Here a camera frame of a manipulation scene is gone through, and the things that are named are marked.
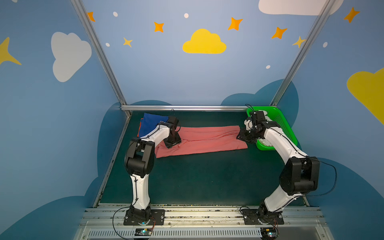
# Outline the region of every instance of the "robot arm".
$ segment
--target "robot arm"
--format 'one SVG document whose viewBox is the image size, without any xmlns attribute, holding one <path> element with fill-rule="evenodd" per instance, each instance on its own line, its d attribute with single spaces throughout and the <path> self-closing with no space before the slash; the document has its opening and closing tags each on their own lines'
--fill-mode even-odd
<svg viewBox="0 0 384 240">
<path fill-rule="evenodd" d="M 308 157 L 296 147 L 278 123 L 265 119 L 263 111 L 252 112 L 251 117 L 244 123 L 247 140 L 268 140 L 284 161 L 285 166 L 279 177 L 280 185 L 262 201 L 258 210 L 261 224 L 269 224 L 274 220 L 278 224 L 284 224 L 281 217 L 284 207 L 298 197 L 317 189 L 319 161 L 315 157 Z"/>
<path fill-rule="evenodd" d="M 156 128 L 141 138 L 134 137 L 129 143 L 125 156 L 125 168 L 131 176 L 133 202 L 127 216 L 140 225 L 146 225 L 151 217 L 150 198 L 148 195 L 148 176 L 155 161 L 155 147 L 164 141 L 167 148 L 181 142 L 175 131 L 178 119 L 169 117 L 167 122 L 160 122 Z"/>
</svg>

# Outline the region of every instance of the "pink cloth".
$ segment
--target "pink cloth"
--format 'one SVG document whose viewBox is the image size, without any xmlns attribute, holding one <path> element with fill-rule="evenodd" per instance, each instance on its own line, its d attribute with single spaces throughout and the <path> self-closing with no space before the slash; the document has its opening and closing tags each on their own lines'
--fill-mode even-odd
<svg viewBox="0 0 384 240">
<path fill-rule="evenodd" d="M 157 158 L 187 155 L 204 152 L 219 152 L 236 149 L 246 149 L 247 144 L 237 140 L 239 126 L 227 127 L 181 127 L 179 135 L 181 143 L 168 149 L 162 141 L 157 145 Z"/>
</svg>

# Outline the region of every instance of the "white cloud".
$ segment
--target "white cloud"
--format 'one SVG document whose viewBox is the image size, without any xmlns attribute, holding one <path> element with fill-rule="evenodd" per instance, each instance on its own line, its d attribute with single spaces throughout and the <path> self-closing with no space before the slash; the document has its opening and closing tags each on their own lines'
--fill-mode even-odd
<svg viewBox="0 0 384 240">
<path fill-rule="evenodd" d="M 344 0 L 336 0 L 331 14 Z M 319 15 L 326 0 L 260 0 L 259 9 L 266 14 Z"/>
<path fill-rule="evenodd" d="M 51 47 L 56 60 L 53 74 L 60 82 L 68 81 L 91 57 L 91 45 L 76 34 L 56 32 L 52 35 Z"/>
</svg>

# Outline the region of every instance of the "blue cloth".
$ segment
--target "blue cloth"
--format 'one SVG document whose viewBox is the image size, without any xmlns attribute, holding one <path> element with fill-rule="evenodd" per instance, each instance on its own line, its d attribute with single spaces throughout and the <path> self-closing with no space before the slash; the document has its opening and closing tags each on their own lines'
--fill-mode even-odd
<svg viewBox="0 0 384 240">
<path fill-rule="evenodd" d="M 141 120 L 141 127 L 139 130 L 139 137 L 144 137 L 148 133 L 152 132 L 153 129 L 157 126 L 159 122 L 168 121 L 167 116 L 154 115 L 149 113 L 144 113 L 144 117 Z"/>
</svg>

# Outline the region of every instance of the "green basket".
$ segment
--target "green basket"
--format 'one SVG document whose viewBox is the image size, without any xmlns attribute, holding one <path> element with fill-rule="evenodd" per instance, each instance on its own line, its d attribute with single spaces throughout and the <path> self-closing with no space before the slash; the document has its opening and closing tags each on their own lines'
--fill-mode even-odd
<svg viewBox="0 0 384 240">
<path fill-rule="evenodd" d="M 278 108 L 266 106 L 266 107 L 253 107 L 253 109 L 255 111 L 258 111 L 258 110 L 266 111 L 268 113 L 268 117 L 270 117 L 270 119 L 272 119 L 273 121 L 277 122 L 281 126 L 285 135 L 294 143 L 294 145 L 297 146 L 297 138 L 293 133 L 291 127 L 289 126 L 287 120 L 285 119 L 283 113 Z M 250 117 L 249 115 L 250 112 L 252 112 L 252 109 L 248 108 L 247 109 L 248 117 Z M 275 149 L 274 147 L 265 146 L 260 141 L 257 141 L 256 146 L 258 149 L 263 151 Z"/>
</svg>

